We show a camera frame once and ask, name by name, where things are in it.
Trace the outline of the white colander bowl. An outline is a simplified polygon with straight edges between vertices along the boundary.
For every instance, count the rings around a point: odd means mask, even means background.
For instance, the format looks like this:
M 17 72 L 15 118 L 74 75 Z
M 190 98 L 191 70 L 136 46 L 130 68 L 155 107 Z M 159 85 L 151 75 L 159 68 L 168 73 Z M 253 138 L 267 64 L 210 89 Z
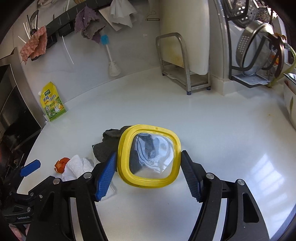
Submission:
M 285 80 L 283 84 L 283 94 L 285 100 L 285 106 L 288 111 L 289 120 L 294 128 L 296 128 L 296 95 L 295 95 L 295 74 L 285 74 Z

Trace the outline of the black wall hook rail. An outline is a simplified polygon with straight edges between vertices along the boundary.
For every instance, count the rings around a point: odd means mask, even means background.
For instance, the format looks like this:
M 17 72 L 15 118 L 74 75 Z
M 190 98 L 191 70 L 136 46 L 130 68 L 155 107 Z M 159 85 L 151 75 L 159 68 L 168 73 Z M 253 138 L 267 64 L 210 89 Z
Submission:
M 99 11 L 101 9 L 109 7 L 110 5 L 111 5 L 111 1 L 82 1 L 81 3 L 70 8 L 69 10 L 66 10 L 60 16 L 56 18 L 53 17 L 53 20 L 47 25 L 45 25 L 47 29 L 47 36 L 48 36 L 46 49 L 50 48 L 53 44 L 57 42 L 57 37 L 56 37 L 57 34 L 63 38 L 68 34 L 75 32 L 74 27 L 75 27 L 76 15 L 79 13 L 79 11 L 84 9 L 86 6 L 93 9 L 95 12 L 99 14 L 100 18 L 102 18 Z M 39 10 L 36 10 L 31 16 L 27 17 L 29 25 L 25 26 L 25 30 L 28 36 L 28 40 L 34 35 L 34 33 L 37 32 L 37 30 L 41 28 L 38 26 L 38 17 L 39 17 Z

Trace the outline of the white cutting board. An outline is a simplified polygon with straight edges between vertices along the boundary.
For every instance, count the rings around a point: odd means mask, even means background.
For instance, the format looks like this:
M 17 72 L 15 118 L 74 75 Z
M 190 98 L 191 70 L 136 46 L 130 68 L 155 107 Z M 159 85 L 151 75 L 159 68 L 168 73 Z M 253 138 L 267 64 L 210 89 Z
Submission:
M 187 47 L 190 71 L 206 75 L 209 68 L 208 1 L 160 1 L 161 35 L 179 33 Z

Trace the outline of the pink hanging cloth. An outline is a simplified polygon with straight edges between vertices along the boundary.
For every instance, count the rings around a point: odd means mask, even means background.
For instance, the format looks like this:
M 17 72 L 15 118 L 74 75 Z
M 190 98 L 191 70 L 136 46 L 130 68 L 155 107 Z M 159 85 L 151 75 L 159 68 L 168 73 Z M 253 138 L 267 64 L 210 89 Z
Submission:
M 26 64 L 29 58 L 35 59 L 36 57 L 45 54 L 47 41 L 47 29 L 43 26 L 34 33 L 34 35 L 20 50 L 20 55 L 24 63 Z

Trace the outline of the orange peel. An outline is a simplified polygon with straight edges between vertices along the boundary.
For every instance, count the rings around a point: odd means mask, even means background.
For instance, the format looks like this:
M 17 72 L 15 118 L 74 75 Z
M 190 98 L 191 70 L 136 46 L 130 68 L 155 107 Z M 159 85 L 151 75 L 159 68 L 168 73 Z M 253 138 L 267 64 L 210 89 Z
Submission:
M 70 161 L 69 158 L 67 157 L 64 157 L 62 159 L 60 159 L 59 161 L 56 162 L 55 164 L 55 171 L 59 174 L 62 174 L 64 173 L 65 171 L 65 167 L 66 167 L 66 164 Z

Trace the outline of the white hanging cloth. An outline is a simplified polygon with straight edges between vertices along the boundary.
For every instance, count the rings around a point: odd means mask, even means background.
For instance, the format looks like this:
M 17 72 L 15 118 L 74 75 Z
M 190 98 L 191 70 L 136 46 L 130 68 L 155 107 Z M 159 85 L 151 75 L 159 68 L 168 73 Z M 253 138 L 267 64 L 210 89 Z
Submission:
M 127 0 L 113 0 L 110 5 L 109 19 L 112 23 L 133 27 L 132 17 L 137 10 Z

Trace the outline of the black dish rack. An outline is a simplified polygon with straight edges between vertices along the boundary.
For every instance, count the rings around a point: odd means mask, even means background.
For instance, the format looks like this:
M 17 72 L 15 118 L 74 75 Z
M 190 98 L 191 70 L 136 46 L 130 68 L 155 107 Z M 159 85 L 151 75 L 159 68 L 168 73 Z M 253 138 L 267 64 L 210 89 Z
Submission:
M 285 28 L 264 1 L 222 1 L 229 45 L 229 77 L 248 88 L 272 87 L 295 63 L 284 65 L 295 48 Z

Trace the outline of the yellow green seasoning pouch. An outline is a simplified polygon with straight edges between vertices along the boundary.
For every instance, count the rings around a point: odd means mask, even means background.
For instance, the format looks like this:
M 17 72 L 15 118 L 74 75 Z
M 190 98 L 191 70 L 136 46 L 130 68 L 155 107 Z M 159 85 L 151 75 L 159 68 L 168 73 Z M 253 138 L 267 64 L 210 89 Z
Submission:
M 58 94 L 56 86 L 48 82 L 39 92 L 41 106 L 49 121 L 54 121 L 66 113 L 66 108 Z

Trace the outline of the yellow rimmed clear lid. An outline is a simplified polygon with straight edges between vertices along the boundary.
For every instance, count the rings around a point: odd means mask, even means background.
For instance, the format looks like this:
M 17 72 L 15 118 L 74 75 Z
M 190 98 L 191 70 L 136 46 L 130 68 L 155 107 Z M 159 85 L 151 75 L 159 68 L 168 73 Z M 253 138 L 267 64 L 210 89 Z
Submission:
M 117 171 L 121 179 L 139 188 L 163 188 L 175 181 L 181 166 L 181 142 L 166 128 L 128 127 L 120 137 Z

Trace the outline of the metal cutting board rack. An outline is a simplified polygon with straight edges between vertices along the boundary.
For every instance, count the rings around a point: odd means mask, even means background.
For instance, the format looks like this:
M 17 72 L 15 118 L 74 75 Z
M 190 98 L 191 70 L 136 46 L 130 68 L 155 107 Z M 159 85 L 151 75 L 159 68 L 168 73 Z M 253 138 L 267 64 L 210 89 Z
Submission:
M 161 40 L 175 37 L 181 49 L 181 66 L 165 61 L 161 52 Z M 184 38 L 181 34 L 173 32 L 156 37 L 156 49 L 163 76 L 182 87 L 187 95 L 202 89 L 211 90 L 211 81 L 209 74 L 198 75 L 190 71 L 189 55 Z

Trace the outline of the white bottle brush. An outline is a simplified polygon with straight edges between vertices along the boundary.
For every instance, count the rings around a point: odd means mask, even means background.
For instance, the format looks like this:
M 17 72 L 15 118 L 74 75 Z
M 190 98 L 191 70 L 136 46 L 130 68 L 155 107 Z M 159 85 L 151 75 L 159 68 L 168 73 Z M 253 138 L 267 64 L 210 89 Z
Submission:
M 118 65 L 115 63 L 115 61 L 112 59 L 111 52 L 109 49 L 109 38 L 107 35 L 101 36 L 101 43 L 102 43 L 102 45 L 104 45 L 106 47 L 107 54 L 109 56 L 109 68 L 108 68 L 109 75 L 111 77 L 117 77 L 121 73 L 121 70 L 118 67 Z

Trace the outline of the dark grey cloth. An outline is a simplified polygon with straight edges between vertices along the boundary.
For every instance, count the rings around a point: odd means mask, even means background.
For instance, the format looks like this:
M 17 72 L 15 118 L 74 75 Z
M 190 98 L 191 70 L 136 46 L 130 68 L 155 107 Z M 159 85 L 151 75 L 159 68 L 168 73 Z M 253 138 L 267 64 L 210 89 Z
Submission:
M 102 136 L 102 142 L 92 146 L 94 157 L 99 162 L 106 162 L 112 153 L 118 151 L 119 140 L 123 132 L 130 126 L 123 126 L 119 129 L 108 129 Z M 151 151 L 154 154 L 155 148 L 150 134 L 144 134 L 144 152 L 149 154 Z

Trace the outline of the black stove range unit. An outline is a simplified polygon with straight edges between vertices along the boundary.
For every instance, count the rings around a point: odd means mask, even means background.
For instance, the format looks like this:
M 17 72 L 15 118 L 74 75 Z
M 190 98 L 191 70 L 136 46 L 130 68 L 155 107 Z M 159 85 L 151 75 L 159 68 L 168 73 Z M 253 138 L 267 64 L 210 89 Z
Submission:
M 1 58 L 1 180 L 23 166 L 45 125 L 23 72 L 18 49 Z

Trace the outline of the perforated steel steamer plate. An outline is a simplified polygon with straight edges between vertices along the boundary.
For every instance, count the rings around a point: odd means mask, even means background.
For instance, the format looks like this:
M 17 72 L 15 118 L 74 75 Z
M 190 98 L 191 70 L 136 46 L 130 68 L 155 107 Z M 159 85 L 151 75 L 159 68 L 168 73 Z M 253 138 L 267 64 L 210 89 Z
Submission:
M 258 0 L 224 0 L 222 6 L 226 12 L 227 20 L 232 21 L 240 28 L 258 20 L 271 23 L 271 15 L 264 1 Z

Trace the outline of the purple hanging cloth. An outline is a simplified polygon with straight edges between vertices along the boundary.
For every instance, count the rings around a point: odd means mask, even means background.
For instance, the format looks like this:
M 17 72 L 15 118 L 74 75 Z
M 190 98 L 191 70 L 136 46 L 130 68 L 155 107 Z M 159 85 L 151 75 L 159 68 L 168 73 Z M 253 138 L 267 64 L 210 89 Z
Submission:
M 101 31 L 106 23 L 99 14 L 89 7 L 85 7 L 76 15 L 74 31 L 81 33 L 82 37 L 92 40 L 97 44 L 101 41 Z

